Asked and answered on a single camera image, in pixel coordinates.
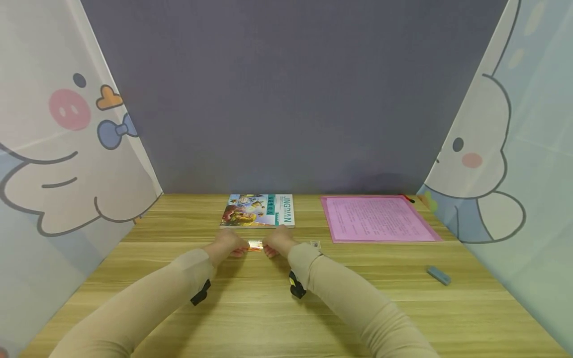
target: pink cheek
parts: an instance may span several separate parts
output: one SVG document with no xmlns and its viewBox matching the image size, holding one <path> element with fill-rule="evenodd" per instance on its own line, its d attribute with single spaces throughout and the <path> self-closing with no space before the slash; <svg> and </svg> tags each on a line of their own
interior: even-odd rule
<svg viewBox="0 0 573 358">
<path fill-rule="evenodd" d="M 59 89 L 52 93 L 48 107 L 56 123 L 70 131 L 84 129 L 92 119 L 88 103 L 71 89 Z"/>
<path fill-rule="evenodd" d="M 467 153 L 462 157 L 462 164 L 471 169 L 479 167 L 483 162 L 484 160 L 478 153 Z"/>
</svg>

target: eraser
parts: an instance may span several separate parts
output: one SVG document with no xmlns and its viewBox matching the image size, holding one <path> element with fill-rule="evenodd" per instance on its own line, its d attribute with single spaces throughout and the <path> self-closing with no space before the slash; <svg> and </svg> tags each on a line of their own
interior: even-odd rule
<svg viewBox="0 0 573 358">
<path fill-rule="evenodd" d="M 441 272 L 434 266 L 430 266 L 426 272 L 428 272 L 433 278 L 437 279 L 439 282 L 443 283 L 445 286 L 448 286 L 452 279 L 446 275 L 445 273 Z"/>
</svg>

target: wooden desk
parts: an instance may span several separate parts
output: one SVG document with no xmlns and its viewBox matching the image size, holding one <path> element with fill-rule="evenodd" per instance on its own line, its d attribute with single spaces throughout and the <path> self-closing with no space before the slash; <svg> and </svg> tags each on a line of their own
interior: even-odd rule
<svg viewBox="0 0 573 358">
<path fill-rule="evenodd" d="M 82 318 L 178 255 L 210 242 L 225 195 L 165 195 L 123 239 L 22 354 L 45 357 Z M 333 244 L 318 195 L 295 195 L 299 241 L 322 250 L 384 291 L 442 357 L 567 357 L 560 346 L 417 200 L 444 239 L 430 243 Z M 245 229 L 261 238 L 265 229 Z M 443 286 L 425 272 L 452 277 Z M 228 259 L 208 298 L 181 307 L 135 357 L 368 357 L 357 335 L 314 295 L 291 296 L 285 259 L 262 253 Z"/>
</svg>

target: red pen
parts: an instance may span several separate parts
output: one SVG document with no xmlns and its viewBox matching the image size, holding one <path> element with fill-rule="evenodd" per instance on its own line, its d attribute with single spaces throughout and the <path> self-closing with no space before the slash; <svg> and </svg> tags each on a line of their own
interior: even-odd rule
<svg viewBox="0 0 573 358">
<path fill-rule="evenodd" d="M 408 198 L 407 196 L 405 196 L 404 194 L 400 194 L 401 196 L 403 196 L 404 198 L 406 198 L 406 200 L 408 200 L 410 203 L 415 203 L 416 201 L 413 199 Z"/>
</svg>

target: gray backdrop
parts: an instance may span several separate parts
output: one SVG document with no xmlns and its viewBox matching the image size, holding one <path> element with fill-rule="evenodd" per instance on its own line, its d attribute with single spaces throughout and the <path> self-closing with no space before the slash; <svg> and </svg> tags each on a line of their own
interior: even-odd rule
<svg viewBox="0 0 573 358">
<path fill-rule="evenodd" d="M 502 0 L 83 0 L 165 192 L 415 192 Z"/>
</svg>

